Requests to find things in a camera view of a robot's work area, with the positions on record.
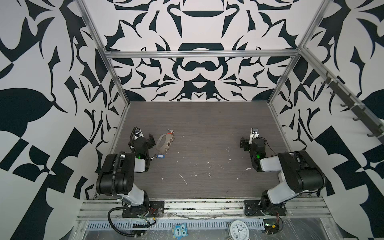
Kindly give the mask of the silver metal plate key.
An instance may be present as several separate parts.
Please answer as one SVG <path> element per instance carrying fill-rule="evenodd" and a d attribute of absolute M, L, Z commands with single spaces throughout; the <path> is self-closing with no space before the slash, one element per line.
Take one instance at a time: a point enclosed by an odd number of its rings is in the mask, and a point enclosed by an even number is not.
<path fill-rule="evenodd" d="M 156 143 L 156 148 L 159 152 L 164 152 L 168 146 L 169 141 L 171 140 L 171 134 L 163 134 L 159 137 Z"/>

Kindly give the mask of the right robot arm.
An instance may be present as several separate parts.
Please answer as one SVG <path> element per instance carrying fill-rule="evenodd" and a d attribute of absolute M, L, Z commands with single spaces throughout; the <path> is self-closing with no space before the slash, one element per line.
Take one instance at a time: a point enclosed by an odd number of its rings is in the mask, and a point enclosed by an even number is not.
<path fill-rule="evenodd" d="M 322 170 L 306 151 L 283 152 L 271 157 L 266 155 L 267 140 L 251 136 L 240 139 L 240 148 L 249 152 L 252 167 L 258 173 L 278 172 L 280 183 L 264 191 L 258 201 L 245 201 L 245 215 L 283 214 L 285 203 L 300 194 L 320 192 L 327 183 Z"/>

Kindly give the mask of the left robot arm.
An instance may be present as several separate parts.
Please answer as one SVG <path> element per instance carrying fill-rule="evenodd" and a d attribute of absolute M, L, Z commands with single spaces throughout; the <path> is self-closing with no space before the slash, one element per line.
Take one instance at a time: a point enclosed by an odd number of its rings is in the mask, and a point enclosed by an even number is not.
<path fill-rule="evenodd" d="M 134 184 L 135 173 L 145 173 L 152 157 L 149 149 L 156 145 L 153 135 L 138 137 L 129 146 L 131 153 L 107 155 L 96 182 L 100 195 L 114 197 L 131 208 L 149 208 L 148 194 Z"/>

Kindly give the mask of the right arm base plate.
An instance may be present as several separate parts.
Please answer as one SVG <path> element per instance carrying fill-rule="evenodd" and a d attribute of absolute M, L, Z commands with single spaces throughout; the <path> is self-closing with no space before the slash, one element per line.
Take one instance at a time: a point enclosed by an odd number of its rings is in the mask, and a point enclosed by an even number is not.
<path fill-rule="evenodd" d="M 244 214 L 247 217 L 256 216 L 286 216 L 285 204 L 274 205 L 265 200 L 245 200 Z"/>

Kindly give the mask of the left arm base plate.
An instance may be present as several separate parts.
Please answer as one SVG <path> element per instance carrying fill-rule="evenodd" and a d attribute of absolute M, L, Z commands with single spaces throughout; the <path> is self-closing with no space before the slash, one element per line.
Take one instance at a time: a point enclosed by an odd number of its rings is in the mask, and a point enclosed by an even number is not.
<path fill-rule="evenodd" d="M 139 216 L 156 217 L 164 212 L 164 201 L 149 201 L 144 202 L 140 206 L 125 207 L 123 209 L 123 218 L 136 218 Z"/>

